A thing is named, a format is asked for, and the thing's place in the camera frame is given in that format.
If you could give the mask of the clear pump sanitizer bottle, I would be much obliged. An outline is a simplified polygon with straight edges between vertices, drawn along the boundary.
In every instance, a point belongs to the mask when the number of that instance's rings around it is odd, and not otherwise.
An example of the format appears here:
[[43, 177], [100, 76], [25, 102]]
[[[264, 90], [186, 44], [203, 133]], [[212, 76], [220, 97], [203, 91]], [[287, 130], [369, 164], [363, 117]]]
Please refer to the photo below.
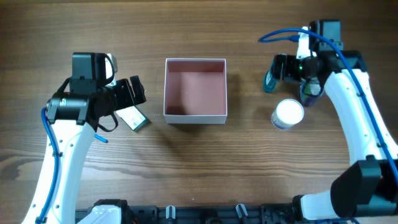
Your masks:
[[313, 106], [324, 94], [318, 80], [307, 80], [300, 85], [300, 101], [305, 107]]

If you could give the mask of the blue mouthwash bottle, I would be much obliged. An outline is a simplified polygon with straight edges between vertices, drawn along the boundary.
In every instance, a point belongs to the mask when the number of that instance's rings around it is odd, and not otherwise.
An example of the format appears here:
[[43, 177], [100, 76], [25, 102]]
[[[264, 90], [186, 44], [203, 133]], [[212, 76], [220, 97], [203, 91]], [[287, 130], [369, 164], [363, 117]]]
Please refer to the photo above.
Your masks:
[[273, 68], [274, 68], [274, 63], [272, 62], [270, 69], [267, 71], [263, 79], [263, 90], [266, 93], [272, 93], [277, 83], [277, 80], [274, 78], [272, 74]]

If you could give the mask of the white cotton bud tub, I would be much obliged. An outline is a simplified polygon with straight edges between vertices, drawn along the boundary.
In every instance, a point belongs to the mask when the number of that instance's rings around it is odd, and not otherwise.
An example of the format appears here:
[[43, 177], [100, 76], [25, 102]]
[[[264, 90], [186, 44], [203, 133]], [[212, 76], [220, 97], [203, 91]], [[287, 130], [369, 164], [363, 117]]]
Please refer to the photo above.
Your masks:
[[272, 124], [279, 129], [290, 129], [303, 120], [304, 108], [297, 100], [282, 100], [271, 115]]

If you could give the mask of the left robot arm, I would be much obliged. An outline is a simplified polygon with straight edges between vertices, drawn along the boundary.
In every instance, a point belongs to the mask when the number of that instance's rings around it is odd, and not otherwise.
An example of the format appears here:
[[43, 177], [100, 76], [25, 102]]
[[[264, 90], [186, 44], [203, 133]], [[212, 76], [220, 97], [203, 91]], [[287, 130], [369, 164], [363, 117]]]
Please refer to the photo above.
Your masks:
[[139, 77], [115, 79], [111, 54], [75, 52], [72, 74], [42, 108], [47, 133], [44, 161], [24, 223], [75, 223], [76, 201], [85, 158], [102, 117], [146, 102]]

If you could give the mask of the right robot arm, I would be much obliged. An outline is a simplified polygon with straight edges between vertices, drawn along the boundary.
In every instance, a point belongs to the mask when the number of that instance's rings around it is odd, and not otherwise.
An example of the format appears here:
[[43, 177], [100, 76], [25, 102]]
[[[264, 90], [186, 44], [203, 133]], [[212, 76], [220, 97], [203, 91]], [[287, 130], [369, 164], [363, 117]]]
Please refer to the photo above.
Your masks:
[[384, 124], [369, 86], [368, 68], [355, 50], [316, 56], [278, 54], [265, 81], [310, 81], [320, 85], [340, 119], [349, 167], [330, 189], [297, 195], [283, 211], [287, 223], [353, 221], [397, 215], [397, 144]]

